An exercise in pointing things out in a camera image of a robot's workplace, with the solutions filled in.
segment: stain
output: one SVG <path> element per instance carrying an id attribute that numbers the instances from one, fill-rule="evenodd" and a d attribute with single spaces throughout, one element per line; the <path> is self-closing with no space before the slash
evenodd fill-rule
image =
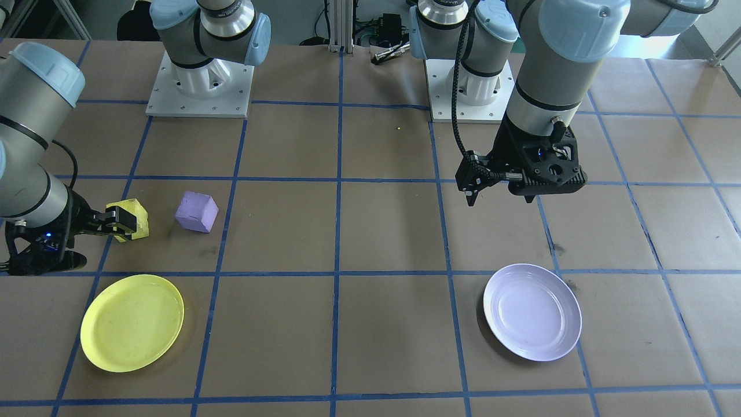
<path id="1" fill-rule="evenodd" d="M 554 252 L 556 252 L 556 255 L 563 255 L 566 253 L 566 249 L 563 248 L 563 246 L 559 245 L 558 243 L 554 242 Z"/>
<path id="2" fill-rule="evenodd" d="M 568 286 L 569 289 L 571 289 L 571 292 L 573 292 L 574 294 L 579 292 L 579 287 L 572 280 L 566 280 L 566 285 Z"/>

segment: small yellow object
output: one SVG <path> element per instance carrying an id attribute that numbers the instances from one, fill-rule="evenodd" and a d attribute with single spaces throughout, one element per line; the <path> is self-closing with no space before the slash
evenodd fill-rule
<path id="1" fill-rule="evenodd" d="M 132 234 L 130 238 L 124 238 L 121 236 L 115 236 L 116 240 L 123 243 L 129 240 L 141 239 L 149 236 L 149 214 L 144 206 L 136 199 L 130 198 L 129 200 L 118 201 L 117 203 L 107 204 L 106 209 L 111 206 L 118 206 L 128 211 L 129 213 L 136 216 L 136 233 Z"/>
<path id="2" fill-rule="evenodd" d="M 80 344 L 90 362 L 110 372 L 146 367 L 180 333 L 183 299 L 168 280 L 133 275 L 106 288 L 85 312 Z"/>

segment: cable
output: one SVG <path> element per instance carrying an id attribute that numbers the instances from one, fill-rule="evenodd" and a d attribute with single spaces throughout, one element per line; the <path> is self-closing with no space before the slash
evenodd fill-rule
<path id="1" fill-rule="evenodd" d="M 704 15 L 706 13 L 710 13 L 711 11 L 715 10 L 715 7 L 718 6 L 719 0 L 713 0 L 713 2 L 707 6 L 707 7 L 689 7 L 685 6 L 684 4 L 679 4 L 678 2 L 674 2 L 672 0 L 656 0 L 661 4 L 664 4 L 665 6 L 671 7 L 672 9 L 678 10 L 680 12 L 690 13 L 693 15 Z"/>
<path id="2" fill-rule="evenodd" d="M 69 149 L 67 146 L 64 145 L 64 143 L 59 142 L 58 140 L 52 140 L 51 141 L 54 145 L 57 145 L 58 147 L 62 148 L 65 152 L 67 152 L 67 155 L 70 156 L 70 159 L 72 160 L 72 180 L 70 180 L 70 189 L 75 188 L 75 183 L 77 182 L 77 158 L 75 158 L 75 154 L 72 152 L 71 149 Z"/>
<path id="3" fill-rule="evenodd" d="M 329 27 L 329 1 L 325 0 L 325 21 L 327 22 L 327 39 L 332 39 L 332 32 Z"/>
<path id="4" fill-rule="evenodd" d="M 458 130 L 458 75 L 459 75 L 459 67 L 461 65 L 461 58 L 463 54 L 463 44 L 465 43 L 466 33 L 468 31 L 468 25 L 471 22 L 471 18 L 473 17 L 473 11 L 476 9 L 476 6 L 479 4 L 479 1 L 480 0 L 473 0 L 471 7 L 468 9 L 468 15 L 466 15 L 465 20 L 463 21 L 463 25 L 461 26 L 461 34 L 458 37 L 458 49 L 456 50 L 456 61 L 453 64 L 453 96 L 451 97 L 451 119 L 452 119 L 451 122 L 453 123 L 453 136 L 455 136 L 458 149 L 461 151 L 461 154 L 464 157 L 466 157 L 468 154 L 466 154 L 466 148 L 463 145 L 463 141 L 461 140 L 461 134 Z"/>

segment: yellow sponge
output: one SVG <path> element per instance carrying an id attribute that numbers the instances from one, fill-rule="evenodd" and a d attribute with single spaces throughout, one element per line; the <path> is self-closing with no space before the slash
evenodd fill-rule
<path id="1" fill-rule="evenodd" d="M 136 198 L 130 198 L 129 200 L 107 204 L 105 208 L 108 209 L 112 206 L 121 207 L 122 209 L 128 211 L 136 217 L 136 233 L 126 237 L 115 236 L 117 241 L 123 243 L 129 240 L 141 239 L 143 237 L 149 236 L 149 214 L 147 213 L 147 210 L 144 209 L 144 206 L 142 206 L 142 204 Z"/>

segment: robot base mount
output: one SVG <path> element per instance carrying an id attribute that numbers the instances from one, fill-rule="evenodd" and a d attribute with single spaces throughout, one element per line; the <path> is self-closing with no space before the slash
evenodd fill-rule
<path id="1" fill-rule="evenodd" d="M 255 67 L 221 61 L 228 70 L 228 78 L 216 88 L 223 89 L 215 96 L 187 96 L 176 84 L 175 68 L 165 53 L 159 66 L 152 95 L 147 104 L 148 116 L 161 117 L 234 117 L 247 116 L 250 103 L 252 76 Z"/>
<path id="2" fill-rule="evenodd" d="M 452 59 L 425 60 L 433 122 L 451 121 L 452 90 L 447 79 L 454 62 Z M 457 105 L 458 122 L 501 123 L 507 109 L 507 101 L 514 89 L 513 78 L 509 62 L 507 62 L 499 75 L 499 88 L 496 90 L 497 98 L 491 104 L 474 106 L 465 104 L 459 99 Z"/>

